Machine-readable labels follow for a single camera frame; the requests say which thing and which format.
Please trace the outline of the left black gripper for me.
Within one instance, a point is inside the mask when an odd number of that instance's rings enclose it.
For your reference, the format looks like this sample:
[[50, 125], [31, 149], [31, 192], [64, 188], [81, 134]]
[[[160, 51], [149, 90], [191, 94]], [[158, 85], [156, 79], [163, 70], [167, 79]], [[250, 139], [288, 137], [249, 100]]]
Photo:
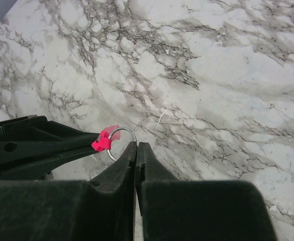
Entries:
[[45, 116], [0, 122], [0, 180], [37, 180], [97, 152], [98, 133], [48, 121]]

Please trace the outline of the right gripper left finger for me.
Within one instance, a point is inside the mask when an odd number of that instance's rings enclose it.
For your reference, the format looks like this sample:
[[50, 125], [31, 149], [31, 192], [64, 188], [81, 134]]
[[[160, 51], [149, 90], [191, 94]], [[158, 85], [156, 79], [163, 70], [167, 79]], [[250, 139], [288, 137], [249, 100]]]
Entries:
[[133, 240], [136, 152], [90, 181], [0, 181], [0, 240]]

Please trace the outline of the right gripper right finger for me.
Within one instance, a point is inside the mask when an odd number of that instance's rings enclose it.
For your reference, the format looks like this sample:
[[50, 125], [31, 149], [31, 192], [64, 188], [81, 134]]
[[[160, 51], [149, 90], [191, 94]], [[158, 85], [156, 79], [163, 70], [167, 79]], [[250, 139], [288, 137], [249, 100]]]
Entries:
[[145, 240], [277, 239], [250, 182], [178, 180], [148, 143], [138, 146], [135, 177]]

